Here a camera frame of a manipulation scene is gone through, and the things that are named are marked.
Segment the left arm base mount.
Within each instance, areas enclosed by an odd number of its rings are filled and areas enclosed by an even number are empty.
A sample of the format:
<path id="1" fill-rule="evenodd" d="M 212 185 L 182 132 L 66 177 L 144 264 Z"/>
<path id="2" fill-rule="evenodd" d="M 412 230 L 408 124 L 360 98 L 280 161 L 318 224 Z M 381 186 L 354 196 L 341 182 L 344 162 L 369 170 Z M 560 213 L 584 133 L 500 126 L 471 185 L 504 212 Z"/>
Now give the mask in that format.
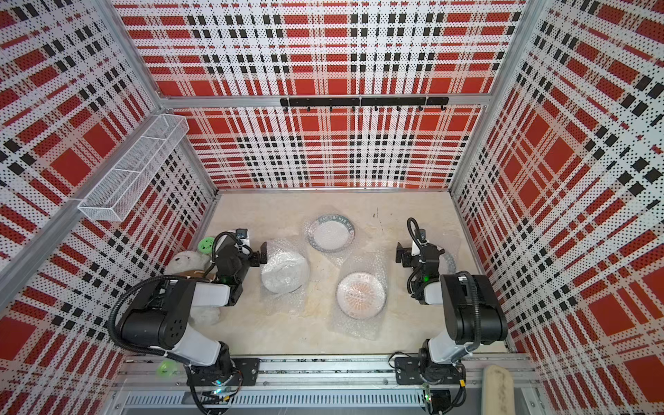
<path id="1" fill-rule="evenodd" d="M 232 358 L 230 368 L 218 366 L 186 367 L 188 386 L 194 387 L 252 387 L 259 374 L 259 358 Z"/>

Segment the bubble wrap of orange plate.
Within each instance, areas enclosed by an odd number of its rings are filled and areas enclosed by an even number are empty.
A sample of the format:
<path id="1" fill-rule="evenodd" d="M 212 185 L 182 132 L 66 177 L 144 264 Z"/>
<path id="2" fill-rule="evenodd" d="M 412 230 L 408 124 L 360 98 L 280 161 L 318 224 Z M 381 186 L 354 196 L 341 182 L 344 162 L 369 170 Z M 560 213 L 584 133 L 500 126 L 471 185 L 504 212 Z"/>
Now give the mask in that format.
<path id="1" fill-rule="evenodd" d="M 333 290 L 329 328 L 375 341 L 387 309 L 387 259 L 380 250 L 357 250 L 342 264 Z"/>

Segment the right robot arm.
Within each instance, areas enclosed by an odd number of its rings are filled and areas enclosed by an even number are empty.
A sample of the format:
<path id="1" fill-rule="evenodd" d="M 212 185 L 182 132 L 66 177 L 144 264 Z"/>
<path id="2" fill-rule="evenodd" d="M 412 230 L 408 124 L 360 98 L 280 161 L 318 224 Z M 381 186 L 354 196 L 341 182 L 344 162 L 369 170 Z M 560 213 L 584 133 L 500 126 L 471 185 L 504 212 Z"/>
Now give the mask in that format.
<path id="1" fill-rule="evenodd" d="M 489 278 L 468 271 L 443 273 L 444 256 L 445 250 L 431 243 L 396 247 L 395 262 L 413 270 L 406 282 L 410 297 L 444 309 L 442 332 L 425 340 L 415 357 L 394 359 L 401 385 L 457 384 L 465 379 L 463 358 L 482 345 L 507 339 L 507 318 Z"/>

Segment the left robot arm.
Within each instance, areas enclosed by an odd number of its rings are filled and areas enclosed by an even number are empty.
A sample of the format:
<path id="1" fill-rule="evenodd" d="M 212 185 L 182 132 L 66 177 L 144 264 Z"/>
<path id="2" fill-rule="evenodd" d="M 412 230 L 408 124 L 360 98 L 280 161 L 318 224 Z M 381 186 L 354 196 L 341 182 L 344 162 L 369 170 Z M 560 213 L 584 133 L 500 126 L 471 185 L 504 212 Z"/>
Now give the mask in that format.
<path id="1" fill-rule="evenodd" d="M 235 306 L 249 269 L 268 261 L 266 243 L 254 251 L 229 245 L 233 237 L 224 236 L 214 256 L 213 280 L 181 275 L 148 278 L 118 299 L 107 322 L 109 337 L 122 349 L 183 364 L 190 386 L 221 385 L 233 377 L 243 380 L 241 365 L 233 362 L 228 345 L 202 335 L 190 324 L 194 307 Z"/>

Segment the orange pattern dinner plate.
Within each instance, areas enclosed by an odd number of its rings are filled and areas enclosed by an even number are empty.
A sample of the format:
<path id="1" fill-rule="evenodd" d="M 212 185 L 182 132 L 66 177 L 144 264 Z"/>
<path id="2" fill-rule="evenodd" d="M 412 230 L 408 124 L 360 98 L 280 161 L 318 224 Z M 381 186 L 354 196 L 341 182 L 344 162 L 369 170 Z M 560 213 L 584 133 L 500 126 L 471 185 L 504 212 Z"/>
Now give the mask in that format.
<path id="1" fill-rule="evenodd" d="M 387 293 L 383 283 L 370 273 L 350 273 L 337 285 L 335 294 L 341 311 L 355 320 L 367 320 L 383 310 Z"/>

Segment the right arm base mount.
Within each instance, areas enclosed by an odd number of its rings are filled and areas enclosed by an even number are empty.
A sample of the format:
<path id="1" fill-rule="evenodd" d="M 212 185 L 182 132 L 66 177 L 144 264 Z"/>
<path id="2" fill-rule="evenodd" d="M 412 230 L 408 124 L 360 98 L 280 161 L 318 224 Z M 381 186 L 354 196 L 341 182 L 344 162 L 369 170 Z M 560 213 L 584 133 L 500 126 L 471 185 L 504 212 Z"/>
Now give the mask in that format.
<path id="1" fill-rule="evenodd" d="M 462 364 L 437 364 L 420 358 L 396 357 L 394 359 L 396 381 L 399 385 L 460 385 L 466 381 L 466 369 Z"/>

